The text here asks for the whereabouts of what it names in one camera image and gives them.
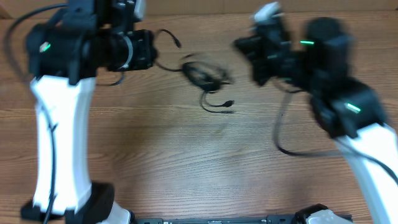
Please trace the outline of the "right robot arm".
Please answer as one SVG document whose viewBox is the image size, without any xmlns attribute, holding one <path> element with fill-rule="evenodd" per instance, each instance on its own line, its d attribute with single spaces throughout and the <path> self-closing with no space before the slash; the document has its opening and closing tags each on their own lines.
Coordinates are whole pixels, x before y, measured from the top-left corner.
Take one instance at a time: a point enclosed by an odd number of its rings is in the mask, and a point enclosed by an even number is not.
<svg viewBox="0 0 398 224">
<path fill-rule="evenodd" d="M 257 22 L 254 34 L 234 41 L 258 85 L 284 79 L 310 96 L 312 113 L 358 180 L 374 223 L 397 222 L 397 133 L 376 92 L 350 75 L 352 38 L 338 19 L 311 20 L 291 48 L 281 19 Z"/>
</svg>

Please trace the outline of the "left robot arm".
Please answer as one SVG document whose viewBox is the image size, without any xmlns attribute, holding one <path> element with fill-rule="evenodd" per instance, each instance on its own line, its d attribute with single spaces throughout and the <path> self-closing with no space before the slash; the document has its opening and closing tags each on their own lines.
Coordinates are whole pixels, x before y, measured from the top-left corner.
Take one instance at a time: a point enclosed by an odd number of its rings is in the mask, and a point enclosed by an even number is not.
<svg viewBox="0 0 398 224">
<path fill-rule="evenodd" d="M 134 28 L 145 11 L 145 0 L 68 1 L 29 32 L 38 176 L 32 200 L 21 208 L 23 219 L 134 222 L 134 214 L 116 203 L 113 185 L 90 178 L 88 117 L 99 68 L 124 73 L 153 66 L 154 35 Z"/>
</svg>

